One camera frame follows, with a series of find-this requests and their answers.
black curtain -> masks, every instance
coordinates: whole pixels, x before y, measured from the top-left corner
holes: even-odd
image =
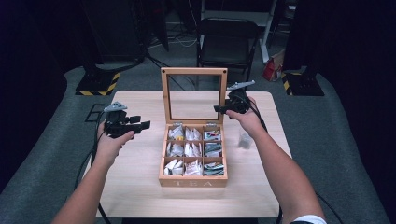
[[[394,1],[300,1],[284,62],[285,69],[299,69],[321,59],[318,72],[341,99],[361,160],[392,223],[396,223],[395,18]]]
[[[81,66],[68,37],[71,26],[100,63],[78,0],[0,1],[0,191],[62,101],[64,73]]]

tea bag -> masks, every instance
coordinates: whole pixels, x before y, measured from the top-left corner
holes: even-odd
[[[206,143],[204,156],[206,157],[221,157],[222,156],[222,146],[220,143]]]
[[[186,128],[186,139],[189,141],[202,140],[202,136],[195,128],[192,130]]]
[[[163,169],[164,175],[182,175],[183,174],[183,160],[172,160],[165,165]]]
[[[192,157],[192,148],[190,146],[190,143],[186,143],[184,146],[184,155],[186,157]]]
[[[221,140],[221,133],[220,133],[220,131],[204,132],[204,139],[205,140]]]
[[[194,143],[192,143],[192,156],[200,157],[201,155],[202,155],[201,143],[199,143],[199,146],[196,146]]]
[[[224,165],[220,162],[205,164],[204,175],[224,175]]]
[[[182,157],[183,156],[183,147],[179,144],[168,144],[166,148],[166,155],[168,157]]]
[[[174,130],[169,130],[168,137],[169,139],[172,140],[183,141],[184,140],[183,127],[180,125],[177,126]]]
[[[198,160],[185,164],[186,172],[184,175],[202,175],[203,167]]]

motion tracking device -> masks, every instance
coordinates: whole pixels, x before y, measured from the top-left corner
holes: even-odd
[[[117,138],[130,131],[141,133],[143,130],[149,129],[150,121],[140,122],[140,116],[126,117],[124,109],[127,108],[122,103],[115,102],[104,109],[107,112],[105,132],[110,137]]]
[[[230,99],[225,100],[225,106],[214,105],[215,111],[225,114],[227,110],[233,110],[240,114],[245,114],[250,109],[250,100],[245,92],[245,87],[253,85],[254,80],[250,82],[235,82],[231,87],[227,88],[228,97]]]

person's left hand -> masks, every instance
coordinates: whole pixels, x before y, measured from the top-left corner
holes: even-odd
[[[116,157],[119,155],[120,149],[125,143],[134,137],[134,132],[130,131],[118,138],[111,138],[105,133],[105,123],[102,122],[98,128],[98,148],[93,165],[101,165],[105,168],[110,168],[113,165]]]

white shirt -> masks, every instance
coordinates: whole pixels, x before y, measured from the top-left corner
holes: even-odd
[[[306,222],[311,222],[313,224],[326,224],[326,221],[323,220],[323,218],[314,215],[297,217],[294,221],[306,221]]]

